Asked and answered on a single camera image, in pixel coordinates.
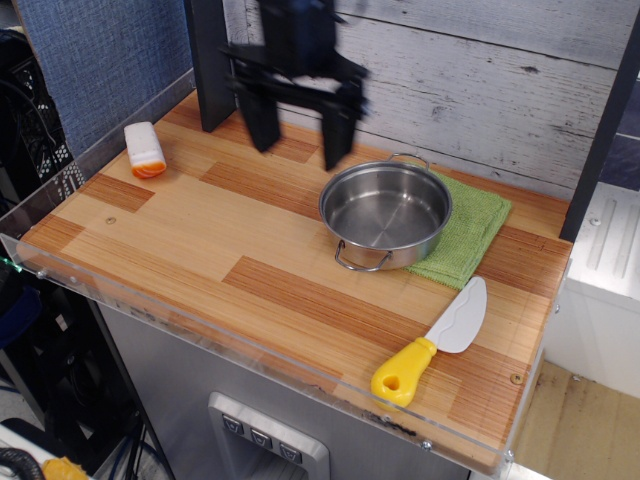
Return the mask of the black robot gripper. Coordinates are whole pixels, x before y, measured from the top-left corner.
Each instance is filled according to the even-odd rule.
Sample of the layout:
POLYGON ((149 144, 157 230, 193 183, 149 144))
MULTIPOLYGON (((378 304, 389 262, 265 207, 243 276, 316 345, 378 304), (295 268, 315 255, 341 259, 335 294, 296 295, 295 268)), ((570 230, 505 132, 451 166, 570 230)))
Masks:
POLYGON ((333 1, 260 1, 261 45, 231 44, 230 85, 259 152, 281 137, 278 103, 321 113, 325 170, 351 153, 356 123, 365 113, 368 71, 337 51, 343 20, 333 1))

